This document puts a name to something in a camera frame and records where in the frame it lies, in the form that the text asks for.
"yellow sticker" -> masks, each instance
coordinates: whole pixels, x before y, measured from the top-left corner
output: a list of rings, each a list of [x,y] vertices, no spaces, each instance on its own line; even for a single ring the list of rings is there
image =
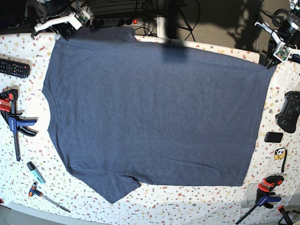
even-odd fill
[[[284,158],[285,157],[285,154],[286,154],[286,148],[280,148],[280,149],[277,149],[275,151],[275,156],[274,156],[274,159],[277,160],[277,159],[281,159],[281,158]]]

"remote control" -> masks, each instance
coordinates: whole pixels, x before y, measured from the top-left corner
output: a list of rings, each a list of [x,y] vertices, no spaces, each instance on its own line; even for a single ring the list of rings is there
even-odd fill
[[[279,114],[275,116],[276,123],[290,134],[296,131],[296,124],[300,114],[300,91],[290,91],[285,94],[285,104]]]
[[[0,73],[16,76],[20,78],[28,77],[30,67],[26,63],[0,59]]]

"highlighter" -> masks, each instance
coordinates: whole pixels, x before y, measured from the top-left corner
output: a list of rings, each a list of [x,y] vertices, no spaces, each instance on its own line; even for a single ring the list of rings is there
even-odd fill
[[[31,171],[31,173],[33,174],[33,176],[38,180],[38,182],[40,184],[46,183],[46,181],[44,180],[44,178],[42,177],[42,175],[40,174],[40,172],[38,171],[38,169],[35,167],[35,165],[32,162],[28,162],[27,166],[28,166],[29,170]]]

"floor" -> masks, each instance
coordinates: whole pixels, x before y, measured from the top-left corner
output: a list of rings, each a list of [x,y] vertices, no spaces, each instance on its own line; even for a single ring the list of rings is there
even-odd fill
[[[187,7],[182,11],[191,27],[198,15],[197,0],[185,0]],[[194,29],[197,42],[245,49],[253,52],[267,50],[270,35],[254,26],[258,14],[271,27],[271,19],[260,12],[264,10],[274,13],[279,8],[289,9],[288,0],[198,0],[201,6],[200,20]],[[185,26],[183,19],[179,24]],[[178,38],[184,40],[189,31],[178,28]]]

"black gamepad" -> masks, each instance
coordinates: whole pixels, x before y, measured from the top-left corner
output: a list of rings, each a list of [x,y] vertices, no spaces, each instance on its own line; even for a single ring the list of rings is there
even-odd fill
[[[300,91],[290,91],[285,94],[285,104],[279,114],[275,116],[276,123],[290,134],[296,130],[297,119],[300,114]]]

